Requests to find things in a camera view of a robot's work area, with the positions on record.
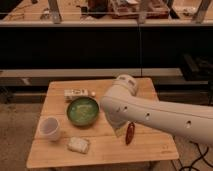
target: white cup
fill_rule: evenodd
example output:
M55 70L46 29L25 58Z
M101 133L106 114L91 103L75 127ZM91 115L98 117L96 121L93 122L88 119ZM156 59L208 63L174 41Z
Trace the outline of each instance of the white cup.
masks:
M39 125L39 132L44 138L57 141L61 136L58 120L54 117L44 119Z

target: wooden table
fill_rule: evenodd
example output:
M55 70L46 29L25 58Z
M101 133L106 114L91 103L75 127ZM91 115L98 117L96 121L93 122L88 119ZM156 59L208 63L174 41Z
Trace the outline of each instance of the wooden table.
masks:
M87 88L95 91L95 99L99 102L113 81L65 81L50 84L39 122L48 116L56 117L61 125L62 138L58 142L49 142L43 139L37 130L27 161L29 169L173 160L179 157L171 135L143 125L136 124L134 139L126 146L125 136L119 138L115 136L102 110L95 124L88 129L80 129L68 121L66 116L68 103L63 96L65 89ZM139 97L158 100L151 79L138 79L138 82ZM90 140L88 154L67 150L71 136Z

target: floor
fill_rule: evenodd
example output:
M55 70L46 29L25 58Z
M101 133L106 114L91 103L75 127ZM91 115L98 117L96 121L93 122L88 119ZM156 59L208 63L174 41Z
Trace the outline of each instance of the floor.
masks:
M184 102L192 104L208 103L208 93L197 91L158 91L161 100ZM26 160L30 150L35 128L39 119L45 94L16 93L10 103L0 103L0 171L27 171ZM180 154L180 160L184 166L190 165L198 156L198 150L194 144L175 137L175 142ZM210 149L206 159L213 163L213 150ZM146 171L147 164L128 164L112 166L93 166L62 168L63 171ZM211 171L202 160L195 167L201 171ZM180 163L176 161L161 161L154 171L175 171L180 169ZM46 171L47 169L33 169L33 171Z

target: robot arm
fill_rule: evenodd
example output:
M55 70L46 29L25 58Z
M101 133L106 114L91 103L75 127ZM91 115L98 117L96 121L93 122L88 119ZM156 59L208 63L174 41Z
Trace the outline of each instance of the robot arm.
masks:
M101 108L114 129L133 121L213 147L212 107L138 98L137 87L134 78L121 75L102 97Z

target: cable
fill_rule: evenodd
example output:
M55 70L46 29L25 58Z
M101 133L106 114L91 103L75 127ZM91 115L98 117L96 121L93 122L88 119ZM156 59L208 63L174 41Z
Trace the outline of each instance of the cable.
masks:
M189 169L189 171L192 171L193 170L196 170L196 171L200 171L199 169L193 167L199 160L203 159L207 153L209 152L209 147L206 148L206 151L197 158L195 159L190 166L184 166L184 167L181 167L179 171L184 171L185 169Z
M200 146L199 146L198 144L196 144L196 146L197 146L197 149L198 149L200 155L202 155L202 152L201 152L201 150L200 150ZM204 161L209 167L213 168L213 165L210 164L210 163L206 160L205 157L203 157L202 159L203 159L203 161Z

